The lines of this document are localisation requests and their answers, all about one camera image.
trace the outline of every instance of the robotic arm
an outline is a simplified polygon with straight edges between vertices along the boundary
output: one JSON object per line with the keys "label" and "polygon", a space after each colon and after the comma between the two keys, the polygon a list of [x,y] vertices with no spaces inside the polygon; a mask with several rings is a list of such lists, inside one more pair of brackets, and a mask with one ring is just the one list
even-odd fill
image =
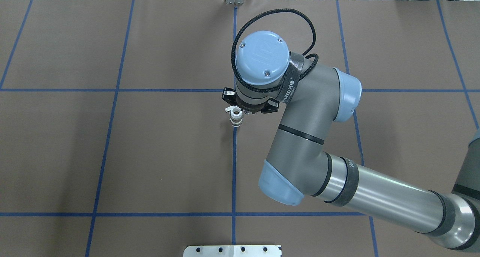
{"label": "robotic arm", "polygon": [[324,152],[332,122],[353,115],[362,93],[360,81],[317,64],[315,54],[289,52],[285,41],[270,31],[248,35],[237,49],[248,25],[285,11],[302,16],[315,33],[310,20],[293,9],[252,19],[232,48],[236,89],[224,88],[222,95],[232,106],[226,110],[235,127],[244,113],[276,112],[279,102],[287,104],[259,178],[264,194],[294,206],[309,195],[423,233],[451,250],[480,252],[480,131],[451,194],[424,190]]}

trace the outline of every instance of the blue plastic cover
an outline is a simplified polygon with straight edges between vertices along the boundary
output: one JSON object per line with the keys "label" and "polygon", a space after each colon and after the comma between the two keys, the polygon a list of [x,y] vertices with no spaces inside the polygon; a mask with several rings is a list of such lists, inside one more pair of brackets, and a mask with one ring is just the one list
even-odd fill
{"label": "blue plastic cover", "polygon": [[473,139],[470,142],[470,144],[473,143],[473,141],[477,140],[478,138],[480,138],[480,129],[478,129],[477,132],[475,132],[475,135],[473,136]]}
{"label": "blue plastic cover", "polygon": [[287,70],[290,61],[288,46],[271,31],[257,31],[238,45],[235,64],[242,79],[252,86],[277,81]]}
{"label": "blue plastic cover", "polygon": [[266,160],[258,186],[265,195],[285,205],[298,206],[305,197]]}
{"label": "blue plastic cover", "polygon": [[340,105],[334,121],[345,122],[357,108],[360,97],[362,96],[362,83],[360,81],[337,68],[334,68],[338,74],[340,82]]}

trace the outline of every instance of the black rubber ring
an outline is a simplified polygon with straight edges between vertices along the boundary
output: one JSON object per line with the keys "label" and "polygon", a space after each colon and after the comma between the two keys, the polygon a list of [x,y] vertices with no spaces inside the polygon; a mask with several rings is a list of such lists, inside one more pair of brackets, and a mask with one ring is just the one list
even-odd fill
{"label": "black rubber ring", "polygon": [[333,204],[334,206],[345,206],[348,204],[355,192],[357,192],[357,188],[359,185],[359,168],[353,160],[349,160],[348,158],[342,158],[346,164],[346,178],[345,178],[345,185],[343,185],[343,189],[340,191],[340,194],[333,200],[326,202],[327,204]]}
{"label": "black rubber ring", "polygon": [[453,190],[451,190],[451,191],[455,191],[455,192],[461,193],[463,195],[466,195],[468,197],[472,197],[472,198],[475,198],[477,200],[480,200],[480,191],[474,190],[474,189],[469,188],[469,187],[465,187],[465,186],[462,186],[462,185],[455,184],[453,186]]}
{"label": "black rubber ring", "polygon": [[322,192],[324,192],[325,188],[327,187],[327,185],[329,184],[330,182],[330,177],[332,176],[332,157],[328,154],[328,153],[325,153],[327,154],[327,158],[328,158],[328,170],[327,170],[327,176],[325,178],[325,181],[323,183],[323,185],[320,187],[320,189],[317,191],[317,193],[311,195],[312,197],[317,197],[319,196]]}
{"label": "black rubber ring", "polygon": [[309,141],[312,141],[312,142],[315,142],[317,144],[320,144],[320,145],[323,145],[325,143],[325,141],[323,139],[320,139],[318,137],[315,137],[313,135],[310,135],[310,134],[307,134],[305,132],[301,132],[301,131],[298,131],[298,130],[295,130],[293,128],[290,128],[290,127],[287,127],[285,125],[282,125],[282,124],[279,124],[278,125],[278,128],[283,130],[283,131],[286,131],[286,132],[289,132],[291,134],[294,134],[296,136],[299,136],[299,137],[302,137],[302,138],[305,138]]}
{"label": "black rubber ring", "polygon": [[463,200],[465,200],[470,206],[470,209],[472,209],[473,215],[475,216],[475,227],[473,228],[473,233],[468,241],[459,247],[449,248],[449,250],[465,250],[475,244],[480,236],[480,213],[472,202],[465,198],[463,198]]}
{"label": "black rubber ring", "polygon": [[445,235],[452,229],[453,224],[455,223],[455,207],[449,198],[432,190],[430,192],[433,192],[435,195],[437,195],[437,197],[442,202],[442,206],[444,207],[444,214],[442,216],[442,221],[435,230],[423,234],[430,237]]}

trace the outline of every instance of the white plate with holes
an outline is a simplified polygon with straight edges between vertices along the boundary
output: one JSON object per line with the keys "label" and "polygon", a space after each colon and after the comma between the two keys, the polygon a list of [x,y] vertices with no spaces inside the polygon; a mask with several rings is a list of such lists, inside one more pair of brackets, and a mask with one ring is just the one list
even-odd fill
{"label": "white plate with holes", "polygon": [[281,257],[281,245],[189,246],[183,257]]}

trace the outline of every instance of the blue object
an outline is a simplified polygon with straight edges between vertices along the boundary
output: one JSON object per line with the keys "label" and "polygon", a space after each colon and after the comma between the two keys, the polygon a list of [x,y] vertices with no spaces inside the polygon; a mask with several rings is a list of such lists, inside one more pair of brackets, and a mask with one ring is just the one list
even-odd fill
{"label": "blue object", "polygon": [[334,121],[345,122],[353,115],[353,111],[360,102],[362,83],[357,78],[337,68],[334,69],[340,82],[340,105]]}
{"label": "blue object", "polygon": [[265,195],[285,205],[298,206],[305,197],[266,160],[258,186]]}
{"label": "blue object", "polygon": [[473,139],[470,142],[470,144],[473,143],[473,141],[477,140],[478,138],[480,138],[480,129],[478,129],[477,132],[475,132],[475,135],[473,136]]}
{"label": "blue object", "polygon": [[290,52],[285,41],[271,31],[254,32],[238,46],[235,64],[242,79],[252,86],[277,81],[287,70]]}

